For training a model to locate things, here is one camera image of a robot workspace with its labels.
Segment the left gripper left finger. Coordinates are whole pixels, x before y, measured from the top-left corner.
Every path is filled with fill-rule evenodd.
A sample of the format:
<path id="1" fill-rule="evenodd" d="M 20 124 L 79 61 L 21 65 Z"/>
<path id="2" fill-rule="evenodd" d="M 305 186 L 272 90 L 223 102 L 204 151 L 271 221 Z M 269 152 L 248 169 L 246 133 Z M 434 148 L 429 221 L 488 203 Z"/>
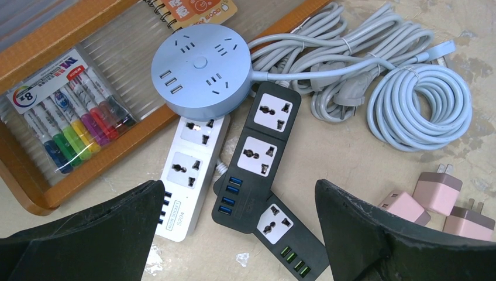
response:
<path id="1" fill-rule="evenodd" d="M 2 280 L 140 280 L 164 185 L 149 180 L 93 207 L 1 239 Z"/>

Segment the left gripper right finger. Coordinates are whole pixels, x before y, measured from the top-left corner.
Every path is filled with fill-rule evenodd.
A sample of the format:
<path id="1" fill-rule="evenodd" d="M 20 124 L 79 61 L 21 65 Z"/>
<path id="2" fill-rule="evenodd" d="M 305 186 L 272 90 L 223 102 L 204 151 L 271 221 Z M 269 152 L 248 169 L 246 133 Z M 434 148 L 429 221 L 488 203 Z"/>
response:
<path id="1" fill-rule="evenodd" d="M 335 280 L 495 279 L 493 242 L 409 222 L 325 179 L 315 204 Z"/>

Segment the pink plug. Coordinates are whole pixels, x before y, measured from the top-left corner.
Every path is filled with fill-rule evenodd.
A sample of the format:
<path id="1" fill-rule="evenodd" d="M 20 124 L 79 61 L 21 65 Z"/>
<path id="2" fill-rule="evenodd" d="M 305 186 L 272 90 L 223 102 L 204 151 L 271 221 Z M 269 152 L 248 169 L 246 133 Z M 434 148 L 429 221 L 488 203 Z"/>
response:
<path id="1" fill-rule="evenodd" d="M 406 191 L 393 190 L 378 207 L 421 226 L 431 220 L 430 214 Z"/>
<path id="2" fill-rule="evenodd" d="M 440 164 L 436 172 L 422 172 L 413 198 L 425 209 L 449 216 L 458 199 L 463 182 L 452 176 L 451 164 Z"/>
<path id="3" fill-rule="evenodd" d="M 461 237 L 491 241 L 495 220 L 482 215 L 483 202 L 475 206 L 475 199 L 470 198 L 465 207 L 454 206 L 445 219 L 443 232 Z"/>

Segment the black power strip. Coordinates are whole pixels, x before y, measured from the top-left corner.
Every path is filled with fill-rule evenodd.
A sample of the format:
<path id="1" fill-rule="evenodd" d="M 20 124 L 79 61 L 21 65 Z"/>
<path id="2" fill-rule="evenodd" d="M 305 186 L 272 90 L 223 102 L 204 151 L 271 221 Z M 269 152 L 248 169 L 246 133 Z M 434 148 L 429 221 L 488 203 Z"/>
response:
<path id="1" fill-rule="evenodd" d="M 297 280 L 316 280 L 329 266 L 324 244 L 273 192 L 253 234 Z"/>
<path id="2" fill-rule="evenodd" d="M 212 219 L 251 234 L 266 209 L 302 98 L 271 82 L 259 85 L 229 167 L 218 180 Z"/>

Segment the white power strip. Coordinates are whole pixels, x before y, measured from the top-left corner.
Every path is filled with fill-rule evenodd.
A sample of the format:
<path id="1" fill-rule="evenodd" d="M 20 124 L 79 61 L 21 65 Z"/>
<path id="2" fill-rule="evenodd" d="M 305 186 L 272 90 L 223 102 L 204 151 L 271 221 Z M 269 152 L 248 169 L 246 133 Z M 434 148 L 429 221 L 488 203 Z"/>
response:
<path id="1" fill-rule="evenodd" d="M 181 242 L 194 231 L 230 116 L 205 122 L 181 117 L 161 175 L 165 196 L 155 234 Z"/>

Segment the round blue power hub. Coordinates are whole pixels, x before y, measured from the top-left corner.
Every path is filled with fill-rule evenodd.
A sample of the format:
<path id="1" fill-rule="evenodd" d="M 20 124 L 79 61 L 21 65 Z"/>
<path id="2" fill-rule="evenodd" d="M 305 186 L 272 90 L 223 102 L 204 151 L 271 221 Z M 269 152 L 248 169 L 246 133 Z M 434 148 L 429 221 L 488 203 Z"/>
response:
<path id="1" fill-rule="evenodd" d="M 151 63 L 153 85 L 166 105 L 195 121 L 218 119 L 236 109 L 250 92 L 252 72 L 244 38 L 216 24 L 176 31 Z"/>

